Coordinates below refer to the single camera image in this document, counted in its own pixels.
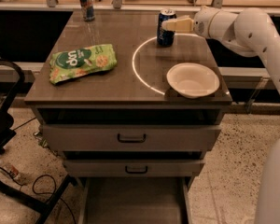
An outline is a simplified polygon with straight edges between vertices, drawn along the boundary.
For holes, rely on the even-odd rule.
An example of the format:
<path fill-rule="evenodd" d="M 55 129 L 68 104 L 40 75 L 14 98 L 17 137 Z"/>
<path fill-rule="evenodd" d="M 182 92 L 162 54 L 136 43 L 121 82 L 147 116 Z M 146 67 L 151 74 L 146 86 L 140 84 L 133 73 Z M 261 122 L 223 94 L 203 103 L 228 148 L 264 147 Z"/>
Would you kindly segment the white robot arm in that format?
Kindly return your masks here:
<path fill-rule="evenodd" d="M 215 39 L 244 57 L 258 56 L 280 95 L 280 35 L 263 10 L 249 7 L 232 13 L 202 7 L 193 18 L 169 19 L 161 27 Z M 263 167 L 254 223 L 280 224 L 280 138 L 273 144 Z"/>

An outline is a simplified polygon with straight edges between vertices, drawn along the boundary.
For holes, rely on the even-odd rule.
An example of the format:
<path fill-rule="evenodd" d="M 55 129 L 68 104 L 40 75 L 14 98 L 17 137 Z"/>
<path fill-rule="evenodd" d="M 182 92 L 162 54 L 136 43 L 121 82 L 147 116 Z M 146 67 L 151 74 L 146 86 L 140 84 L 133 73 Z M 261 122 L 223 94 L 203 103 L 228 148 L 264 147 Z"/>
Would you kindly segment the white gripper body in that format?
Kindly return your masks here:
<path fill-rule="evenodd" d="M 194 32 L 199 36 L 209 38 L 210 24 L 218 12 L 218 8 L 201 7 L 201 9 L 194 15 Z"/>

